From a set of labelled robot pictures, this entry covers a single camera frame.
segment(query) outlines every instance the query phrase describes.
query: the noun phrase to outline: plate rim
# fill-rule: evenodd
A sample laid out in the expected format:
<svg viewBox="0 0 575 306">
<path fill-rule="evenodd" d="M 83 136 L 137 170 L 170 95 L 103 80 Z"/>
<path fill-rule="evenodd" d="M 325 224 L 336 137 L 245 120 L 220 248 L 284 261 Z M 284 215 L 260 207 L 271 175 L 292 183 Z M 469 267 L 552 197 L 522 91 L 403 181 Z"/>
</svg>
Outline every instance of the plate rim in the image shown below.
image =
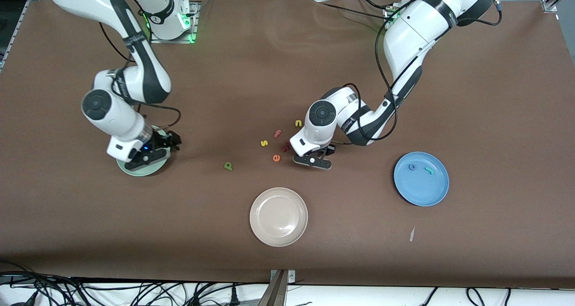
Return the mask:
<svg viewBox="0 0 575 306">
<path fill-rule="evenodd" d="M 411 199 L 409 199 L 409 198 L 406 197 L 405 193 L 402 193 L 402 192 L 401 192 L 400 187 L 397 185 L 396 179 L 397 179 L 397 173 L 398 173 L 399 165 L 400 165 L 403 161 L 407 160 L 407 159 L 409 158 L 409 157 L 408 157 L 409 155 L 418 155 L 418 154 L 423 154 L 423 155 L 425 155 L 425 156 L 432 157 L 433 159 L 435 159 L 435 160 L 439 163 L 439 165 L 441 165 L 441 167 L 442 167 L 443 170 L 445 171 L 445 177 L 446 177 L 446 181 L 447 181 L 447 188 L 446 188 L 445 194 L 444 194 L 443 197 L 441 197 L 437 202 L 434 202 L 434 203 L 432 203 L 432 204 L 419 204 L 419 203 L 417 203 L 417 202 L 412 201 Z M 434 155 L 432 155 L 432 154 L 429 154 L 429 153 L 427 153 L 427 152 L 423 152 L 423 151 L 413 151 L 413 152 L 408 152 L 408 153 L 404 154 L 404 155 L 401 156 L 400 159 L 397 161 L 397 163 L 396 163 L 396 165 L 395 165 L 395 167 L 394 167 L 394 184 L 395 184 L 395 187 L 396 187 L 397 191 L 398 191 L 399 194 L 401 195 L 401 197 L 403 197 L 403 198 L 404 198 L 405 200 L 407 200 L 409 203 L 411 203 L 411 204 L 413 204 L 413 205 L 415 205 L 415 206 L 430 207 L 430 206 L 437 205 L 437 204 L 439 204 L 441 201 L 443 201 L 443 199 L 447 196 L 447 193 L 449 192 L 450 182 L 449 182 L 449 174 L 448 174 L 448 172 L 447 172 L 447 168 L 445 167 L 445 165 L 443 164 L 443 162 L 441 162 L 441 160 L 439 160 L 436 156 L 434 156 Z"/>
<path fill-rule="evenodd" d="M 263 197 L 263 196 L 265 195 L 265 193 L 267 193 L 268 191 L 277 190 L 277 189 L 286 190 L 286 191 L 289 191 L 289 192 L 295 194 L 296 200 L 299 201 L 299 202 L 302 204 L 302 206 L 303 206 L 303 209 L 302 209 L 302 210 L 303 210 L 303 216 L 304 216 L 304 217 L 303 217 L 303 218 L 304 218 L 304 224 L 303 224 L 303 226 L 302 226 L 301 232 L 300 232 L 299 235 L 295 236 L 293 240 L 290 240 L 290 242 L 285 243 L 285 244 L 284 244 L 284 243 L 276 244 L 276 243 L 272 243 L 272 242 L 270 242 L 270 241 L 265 241 L 265 240 L 262 239 L 259 235 L 257 235 L 256 232 L 253 230 L 253 228 L 254 228 L 254 222 L 255 222 L 255 212 L 254 212 L 254 211 L 257 210 L 257 208 L 261 205 L 261 204 L 256 205 L 256 202 L 257 202 L 261 197 Z M 291 244 L 293 244 L 293 243 L 296 243 L 296 241 L 298 241 L 298 240 L 302 237 L 302 235 L 304 234 L 306 228 L 308 227 L 308 220 L 309 220 L 308 206 L 305 204 L 304 199 L 300 196 L 300 194 L 296 193 L 294 190 L 289 189 L 289 188 L 285 188 L 285 187 L 273 187 L 273 188 L 269 188 L 269 189 L 264 190 L 264 191 L 261 192 L 259 195 L 257 195 L 257 197 L 253 200 L 252 206 L 251 206 L 251 208 L 250 208 L 250 228 L 251 228 L 251 230 L 252 230 L 252 233 L 255 235 L 255 237 L 256 237 L 260 242 L 262 242 L 262 243 L 265 244 L 265 245 L 269 245 L 269 246 L 271 246 L 271 247 L 286 247 L 286 246 L 288 246 L 288 245 L 291 245 Z"/>
</svg>

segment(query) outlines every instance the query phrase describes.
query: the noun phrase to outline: brown table surface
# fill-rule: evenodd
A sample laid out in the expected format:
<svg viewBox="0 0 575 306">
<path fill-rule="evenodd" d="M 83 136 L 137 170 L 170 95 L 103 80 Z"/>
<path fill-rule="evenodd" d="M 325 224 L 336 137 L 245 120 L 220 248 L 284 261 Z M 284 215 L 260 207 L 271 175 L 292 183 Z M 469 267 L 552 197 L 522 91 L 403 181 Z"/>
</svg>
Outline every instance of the brown table surface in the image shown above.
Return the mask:
<svg viewBox="0 0 575 306">
<path fill-rule="evenodd" d="M 281 153 L 328 89 L 354 82 L 381 102 L 379 24 L 311 0 L 210 1 L 197 43 L 154 45 L 173 84 L 164 104 L 183 113 L 181 151 L 152 177 L 128 177 L 80 112 L 95 73 L 123 59 L 95 22 L 31 3 L 0 74 L 0 257 L 84 277 L 266 281 L 291 268 L 311 284 L 573 287 L 575 69 L 538 3 L 505 3 L 498 27 L 440 40 L 390 138 L 340 147 L 330 171 Z M 447 167 L 440 204 L 397 193 L 392 171 L 411 151 Z M 308 206 L 288 247 L 250 229 L 251 204 L 270 187 Z"/>
</svg>

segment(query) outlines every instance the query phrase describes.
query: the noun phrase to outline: white robotic arm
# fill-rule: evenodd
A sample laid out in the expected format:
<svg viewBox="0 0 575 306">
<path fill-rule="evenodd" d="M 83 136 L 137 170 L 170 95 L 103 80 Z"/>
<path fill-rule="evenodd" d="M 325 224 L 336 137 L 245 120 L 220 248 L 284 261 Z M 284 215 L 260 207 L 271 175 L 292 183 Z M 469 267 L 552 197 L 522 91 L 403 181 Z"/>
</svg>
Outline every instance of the white robotic arm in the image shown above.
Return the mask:
<svg viewBox="0 0 575 306">
<path fill-rule="evenodd" d="M 296 163 L 330 169 L 331 163 L 323 157 L 335 150 L 329 143 L 336 126 L 352 144 L 373 143 L 415 87 L 421 77 L 423 58 L 435 42 L 455 25 L 471 23 L 462 19 L 481 17 L 495 1 L 404 0 L 400 5 L 407 2 L 409 5 L 396 17 L 384 37 L 386 59 L 394 76 L 391 91 L 375 110 L 347 85 L 328 91 L 310 106 L 304 127 L 290 138 Z"/>
<path fill-rule="evenodd" d="M 189 30 L 182 16 L 189 13 L 189 0 L 137 0 L 144 9 L 150 28 L 161 40 L 173 40 Z"/>
<path fill-rule="evenodd" d="M 127 163 L 137 158 L 138 162 L 132 165 L 133 170 L 167 159 L 169 153 L 157 149 L 162 144 L 177 148 L 177 134 L 170 134 L 174 135 L 174 141 L 170 138 L 158 138 L 159 135 L 146 124 L 142 115 L 127 102 L 132 100 L 161 103 L 171 91 L 171 81 L 126 1 L 53 1 L 74 15 L 114 28 L 122 36 L 137 64 L 133 67 L 100 71 L 94 78 L 93 89 L 88 91 L 82 100 L 84 116 L 97 128 L 111 135 L 107 153 Z M 168 0 L 156 3 L 169 5 Z"/>
</svg>

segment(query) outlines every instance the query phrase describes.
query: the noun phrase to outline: white floor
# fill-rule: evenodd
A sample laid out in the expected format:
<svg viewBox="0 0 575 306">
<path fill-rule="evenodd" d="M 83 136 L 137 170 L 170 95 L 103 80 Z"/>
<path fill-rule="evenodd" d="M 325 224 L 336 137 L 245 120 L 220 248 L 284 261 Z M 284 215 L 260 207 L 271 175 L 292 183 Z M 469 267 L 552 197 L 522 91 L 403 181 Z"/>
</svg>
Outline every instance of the white floor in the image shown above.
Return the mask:
<svg viewBox="0 0 575 306">
<path fill-rule="evenodd" d="M 229 284 L 218 284 L 214 289 Z M 96 291 L 89 290 L 92 297 L 104 305 L 129 306 L 138 293 L 138 284 L 97 284 L 101 288 L 135 286 L 134 289 L 121 291 Z M 238 286 L 238 298 L 240 301 L 256 300 L 261 298 L 267 285 Z M 181 305 L 185 300 L 185 294 L 193 294 L 195 284 L 186 284 L 186 292 L 179 286 L 170 293 L 174 296 L 175 305 Z M 432 288 L 413 287 L 361 287 L 361 286 L 304 286 L 293 285 L 288 287 L 286 306 L 300 306 L 312 302 L 310 306 L 420 306 L 431 292 Z M 33 289 L 10 288 L 8 285 L 0 286 L 0 306 L 10 306 L 17 302 L 26 302 L 33 293 Z M 160 289 L 154 290 L 138 304 L 145 305 L 160 293 Z M 483 289 L 478 291 L 485 302 L 485 306 L 503 306 L 506 289 Z M 202 305 L 215 305 L 208 299 L 220 304 L 230 302 L 230 289 L 216 292 L 205 298 Z M 57 293 L 52 296 L 63 303 Z M 155 306 L 171 306 L 170 300 L 160 299 L 153 303 Z M 464 288 L 440 288 L 431 299 L 429 306 L 472 306 L 468 301 Z M 537 289 L 514 289 L 509 299 L 509 306 L 575 306 L 575 291 L 573 290 L 537 290 Z M 47 298 L 37 297 L 35 306 L 49 306 Z"/>
</svg>

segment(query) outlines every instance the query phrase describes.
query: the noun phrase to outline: blue plate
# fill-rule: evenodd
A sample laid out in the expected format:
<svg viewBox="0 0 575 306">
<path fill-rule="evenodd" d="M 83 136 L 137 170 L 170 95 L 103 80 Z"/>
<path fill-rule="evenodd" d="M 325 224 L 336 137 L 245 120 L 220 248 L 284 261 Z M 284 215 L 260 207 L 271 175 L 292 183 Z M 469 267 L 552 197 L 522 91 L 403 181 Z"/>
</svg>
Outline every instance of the blue plate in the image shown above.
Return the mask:
<svg viewBox="0 0 575 306">
<path fill-rule="evenodd" d="M 444 165 L 425 152 L 411 152 L 397 161 L 394 181 L 411 204 L 433 206 L 447 195 L 449 177 Z"/>
</svg>

